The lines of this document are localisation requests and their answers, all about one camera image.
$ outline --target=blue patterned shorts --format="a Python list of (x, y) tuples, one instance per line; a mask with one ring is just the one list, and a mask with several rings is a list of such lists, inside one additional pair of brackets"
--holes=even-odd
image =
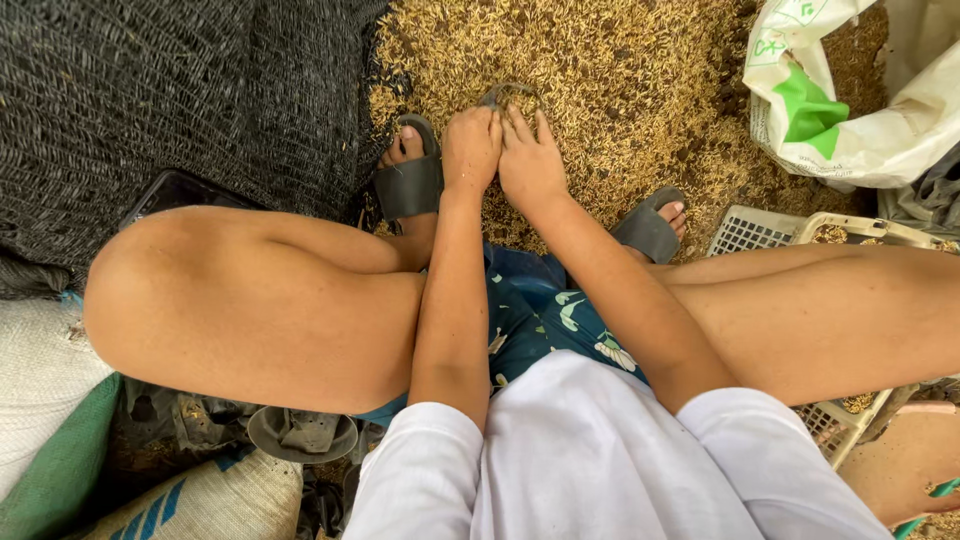
[[(582, 290), (564, 288), (566, 274), (552, 256), (484, 245), (488, 353), (492, 394), (523, 375), (537, 360), (567, 349), (647, 379), (604, 324)], [(356, 415), (382, 426), (407, 405), (403, 394)]]

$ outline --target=sleeve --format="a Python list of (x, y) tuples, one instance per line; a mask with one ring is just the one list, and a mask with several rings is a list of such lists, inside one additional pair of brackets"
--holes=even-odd
[(833, 472), (797, 414), (748, 388), (711, 390), (677, 414), (768, 540), (883, 539), (888, 531)]
[(364, 460), (345, 540), (470, 536), (483, 435), (459, 410), (418, 403)]

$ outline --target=black sandal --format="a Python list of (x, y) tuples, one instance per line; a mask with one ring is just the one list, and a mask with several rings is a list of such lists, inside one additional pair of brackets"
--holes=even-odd
[(666, 264), (680, 249), (680, 239), (665, 219), (657, 213), (669, 203), (683, 203), (684, 194), (672, 185), (661, 187), (630, 210), (610, 234), (621, 244), (630, 246), (656, 264)]
[(384, 167), (373, 173), (373, 188), (388, 222), (440, 209), (444, 191), (444, 170), (440, 164), (440, 144), (433, 127), (419, 114), (404, 114), (397, 120), (411, 126), (423, 140), (423, 157)]

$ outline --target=foot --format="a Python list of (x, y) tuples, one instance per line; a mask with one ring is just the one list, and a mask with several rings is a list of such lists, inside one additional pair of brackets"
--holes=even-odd
[[(394, 135), (394, 143), (380, 157), (377, 169), (392, 167), (396, 164), (423, 157), (423, 139), (411, 126), (403, 126), (400, 133)], [(404, 236), (422, 236), (433, 247), (433, 237), (437, 232), (437, 212), (422, 213), (397, 219)]]
[[(683, 242), (684, 234), (686, 234), (686, 214), (684, 213), (684, 203), (667, 203), (663, 205), (663, 208), (657, 210), (657, 214), (659, 214), (660, 217), (665, 219), (666, 222), (670, 224), (670, 228), (673, 229), (673, 232), (677, 234), (677, 239)], [(635, 248), (630, 246), (623, 246), (623, 248), (640, 262), (646, 264), (654, 263), (652, 259), (643, 255)]]

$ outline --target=plastic basket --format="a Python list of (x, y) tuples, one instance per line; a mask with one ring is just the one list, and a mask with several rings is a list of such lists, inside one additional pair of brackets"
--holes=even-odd
[[(713, 236), (707, 257), (743, 250), (806, 244), (823, 225), (843, 227), (847, 230), (850, 243), (859, 243), (864, 237), (883, 238), (887, 244), (926, 249), (936, 249), (943, 243), (943, 240), (936, 236), (885, 219), (829, 212), (798, 217), (733, 206), (727, 211)], [(850, 453), (889, 395), (890, 390), (878, 392), (874, 402), (857, 414), (848, 412), (842, 407), (842, 403), (820, 402), (800, 407), (798, 414), (834, 470)]]

